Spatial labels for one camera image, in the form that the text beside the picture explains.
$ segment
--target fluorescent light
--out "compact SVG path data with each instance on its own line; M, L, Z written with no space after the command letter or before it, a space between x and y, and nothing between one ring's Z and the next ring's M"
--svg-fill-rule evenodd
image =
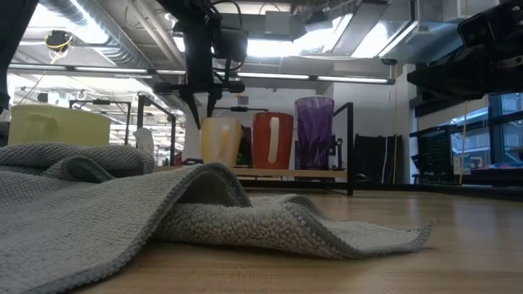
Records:
M157 69L157 74L171 74L171 75L184 75L186 74L185 70L166 70L166 69Z
M410 32L412 32L412 30L414 28L416 28L418 26L418 22L417 21L413 21L412 24L410 24L410 26L405 29L405 31L403 31L403 33L401 33L401 35L398 36L398 38L395 38L390 44L388 44L385 49L383 49L381 52L379 52L378 56L380 57L384 57L390 50L392 50L392 48L396 47L396 45L398 45L401 40L403 40L405 37L407 37L409 35Z
M180 52L186 51L186 44L183 42L183 37L172 37L172 39L174 40L174 43L177 45Z
M356 77L334 77L319 76L318 81L324 82L367 82L367 83L388 83L386 78L356 78Z
M147 74L147 69L102 68L102 67L90 67L90 66L75 66L74 68L79 72Z
M281 74L281 73L242 73L238 72L240 78L283 78L308 80L309 76L305 74Z
M242 11L243 15L264 15L267 11L281 11L281 12L290 12L291 4L277 2L275 5L270 4L269 2L239 2L239 8ZM238 13L236 6L232 3L220 3L216 5L216 9L220 13Z
M112 120L112 121L115 122L115 123L119 123L120 125L124 125L124 124L126 124L124 121L121 121L121 120L116 119L116 118L111 118L109 115L104 115L104 114L102 114L102 115L105 116L106 118Z
M9 69L34 69L34 70L67 70L65 66L61 65L25 65L25 64L10 64Z

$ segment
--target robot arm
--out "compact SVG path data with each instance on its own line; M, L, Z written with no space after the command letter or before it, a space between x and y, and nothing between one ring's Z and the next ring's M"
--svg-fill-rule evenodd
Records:
M511 0L458 26L463 45L407 80L441 99L475 100L523 91L523 0Z
M217 100L221 99L223 91L239 93L244 91L245 85L241 82L229 81L232 69L231 61L240 63L247 58L247 31L243 30L241 10L231 0L210 2L210 0L158 0L158 2L177 18L173 28L175 32L183 33L186 45L186 82L182 85L159 84L155 91L160 94L170 94L178 91L180 98L185 101L193 114L199 128L199 116L194 94L207 92L207 116L212 111ZM232 2L239 10L240 27L227 28L221 26L221 15L214 7L221 2ZM212 58L225 59L226 67L221 69L225 74L220 75L212 67Z

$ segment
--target knit towel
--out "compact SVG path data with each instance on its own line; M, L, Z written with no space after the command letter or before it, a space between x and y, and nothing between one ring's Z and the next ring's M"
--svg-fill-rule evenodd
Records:
M151 173L153 166L125 146L1 148L0 293L94 283L151 235L346 259L412 252L431 232L332 221L300 196L249 199L219 164Z

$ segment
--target duct pipe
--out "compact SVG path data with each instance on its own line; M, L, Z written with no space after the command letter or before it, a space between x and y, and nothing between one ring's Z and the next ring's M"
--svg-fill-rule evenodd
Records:
M145 31L147 31L147 33L153 38L154 42L158 45L160 50L169 59L169 61L171 61L176 67L181 66L181 63L177 59L177 57L174 55L174 52L170 51L169 48L167 48L167 46L165 46L165 43L153 31L153 28L147 22L145 17L140 13L140 11L138 11L138 8L136 8L136 5L134 4L134 1L133 0L127 0L127 6L129 7L129 10L140 21L141 25L144 26Z
M158 32L160 37L167 44L172 54L177 58L180 64L183 65L185 60L184 57L181 55L180 50L174 43L172 36L165 32L165 28L162 26L162 24L160 24L150 7L148 7L143 0L132 1L137 4L140 12L145 16L145 18L147 18L151 22L151 24L153 24L154 28L156 29L156 32Z
M109 39L104 44L116 48L96 49L118 67L151 68L152 63L136 47L116 22L97 1L92 0L40 0L49 11L70 20L79 28L97 25Z

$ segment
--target yellow cup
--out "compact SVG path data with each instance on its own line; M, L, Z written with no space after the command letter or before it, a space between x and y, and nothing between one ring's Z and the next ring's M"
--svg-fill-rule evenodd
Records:
M238 157L241 131L237 118L204 118L200 131L203 162L233 167Z
M17 105L11 110L8 145L61 142L109 144L111 121L100 114L50 105Z

